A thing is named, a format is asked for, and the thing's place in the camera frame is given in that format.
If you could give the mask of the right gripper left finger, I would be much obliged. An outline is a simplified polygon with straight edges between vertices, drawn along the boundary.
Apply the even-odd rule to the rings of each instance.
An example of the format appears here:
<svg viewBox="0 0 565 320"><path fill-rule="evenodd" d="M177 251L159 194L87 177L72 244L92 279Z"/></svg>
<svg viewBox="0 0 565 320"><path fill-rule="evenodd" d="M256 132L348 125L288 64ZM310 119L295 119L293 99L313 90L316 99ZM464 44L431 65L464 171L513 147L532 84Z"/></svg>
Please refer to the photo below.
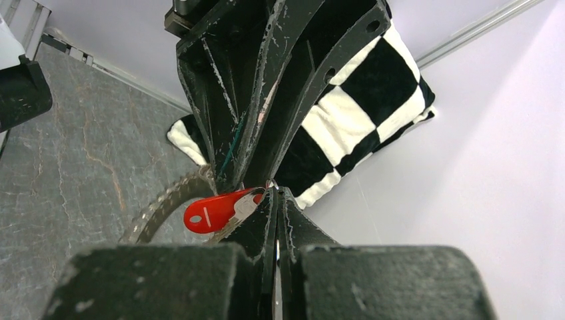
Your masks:
<svg viewBox="0 0 565 320"><path fill-rule="evenodd" d="M277 192L229 236L202 245L122 245L76 254L44 319L272 319Z"/></svg>

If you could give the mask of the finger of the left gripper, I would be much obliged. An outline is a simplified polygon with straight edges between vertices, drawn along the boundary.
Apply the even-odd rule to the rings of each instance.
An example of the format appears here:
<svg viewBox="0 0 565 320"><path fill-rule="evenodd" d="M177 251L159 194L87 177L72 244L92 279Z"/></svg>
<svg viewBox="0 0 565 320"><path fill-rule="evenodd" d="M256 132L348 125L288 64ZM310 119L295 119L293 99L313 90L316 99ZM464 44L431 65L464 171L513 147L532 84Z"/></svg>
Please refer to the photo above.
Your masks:
<svg viewBox="0 0 565 320"><path fill-rule="evenodd" d="M243 184L275 176L329 81L390 27L384 1L277 1L261 43L243 129Z"/></svg>

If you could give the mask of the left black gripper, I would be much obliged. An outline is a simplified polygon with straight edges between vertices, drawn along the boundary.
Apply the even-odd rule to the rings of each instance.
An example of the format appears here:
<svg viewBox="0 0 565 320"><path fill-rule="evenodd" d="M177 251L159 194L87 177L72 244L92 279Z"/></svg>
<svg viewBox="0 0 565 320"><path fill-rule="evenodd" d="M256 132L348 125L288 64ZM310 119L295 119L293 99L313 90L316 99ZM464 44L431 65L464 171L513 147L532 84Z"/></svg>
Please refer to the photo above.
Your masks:
<svg viewBox="0 0 565 320"><path fill-rule="evenodd" d="M218 193L238 189L292 50L321 1L174 1L165 28Z"/></svg>

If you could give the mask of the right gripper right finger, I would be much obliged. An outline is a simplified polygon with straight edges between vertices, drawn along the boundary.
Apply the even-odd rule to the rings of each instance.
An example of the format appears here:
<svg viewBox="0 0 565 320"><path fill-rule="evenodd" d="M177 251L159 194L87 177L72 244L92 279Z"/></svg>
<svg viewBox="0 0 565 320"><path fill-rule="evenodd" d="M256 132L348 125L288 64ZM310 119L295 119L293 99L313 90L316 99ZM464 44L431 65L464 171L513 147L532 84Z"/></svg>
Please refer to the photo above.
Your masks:
<svg viewBox="0 0 565 320"><path fill-rule="evenodd" d="M455 247L341 245L278 195L285 319L495 319L478 269Z"/></svg>

